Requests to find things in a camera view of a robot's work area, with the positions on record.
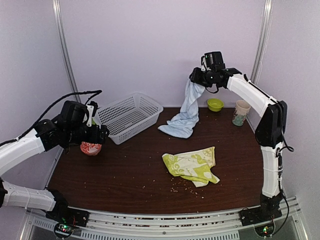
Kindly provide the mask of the light blue towel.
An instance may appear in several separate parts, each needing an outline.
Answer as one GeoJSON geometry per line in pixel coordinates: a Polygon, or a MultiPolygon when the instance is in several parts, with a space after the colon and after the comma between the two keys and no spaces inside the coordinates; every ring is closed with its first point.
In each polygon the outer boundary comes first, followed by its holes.
{"type": "Polygon", "coordinates": [[[193,128],[199,121],[198,98],[202,96],[205,87],[190,80],[184,91],[184,101],[178,114],[166,124],[160,125],[158,130],[172,137],[188,139],[193,134],[193,128]]]}

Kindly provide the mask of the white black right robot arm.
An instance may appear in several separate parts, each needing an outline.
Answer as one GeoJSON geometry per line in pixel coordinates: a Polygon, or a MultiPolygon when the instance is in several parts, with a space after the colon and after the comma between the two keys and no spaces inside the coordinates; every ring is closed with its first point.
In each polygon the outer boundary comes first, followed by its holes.
{"type": "Polygon", "coordinates": [[[263,158],[263,186],[260,206],[252,210],[242,210],[244,219],[256,216],[260,221],[280,217],[280,202],[283,197],[282,174],[284,131],[286,128],[287,104],[278,101],[259,89],[245,74],[235,68],[218,71],[193,69],[189,79],[203,87],[216,85],[224,87],[240,96],[261,117],[255,129],[255,139],[260,145],[263,158]]]}

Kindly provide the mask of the green patterned white towel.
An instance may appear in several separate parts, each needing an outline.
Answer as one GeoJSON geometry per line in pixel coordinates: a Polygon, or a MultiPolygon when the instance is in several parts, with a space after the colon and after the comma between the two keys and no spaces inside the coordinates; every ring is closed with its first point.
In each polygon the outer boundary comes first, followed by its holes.
{"type": "Polygon", "coordinates": [[[216,165],[214,146],[178,154],[165,153],[162,160],[172,176],[191,181],[196,188],[220,182],[211,171],[216,165]]]}

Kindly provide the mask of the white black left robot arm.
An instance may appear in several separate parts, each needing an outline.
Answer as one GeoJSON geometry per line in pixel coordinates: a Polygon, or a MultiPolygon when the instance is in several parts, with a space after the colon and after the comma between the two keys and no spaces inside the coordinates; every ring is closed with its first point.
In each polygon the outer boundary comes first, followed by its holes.
{"type": "MultiPolygon", "coordinates": [[[[0,146],[0,173],[3,175],[29,158],[60,146],[64,149],[83,142],[103,145],[109,135],[105,125],[59,127],[50,120],[42,120],[25,136],[15,138],[0,146]]],[[[39,209],[49,218],[67,223],[74,214],[68,201],[57,190],[36,190],[0,181],[0,205],[39,209]]]]}

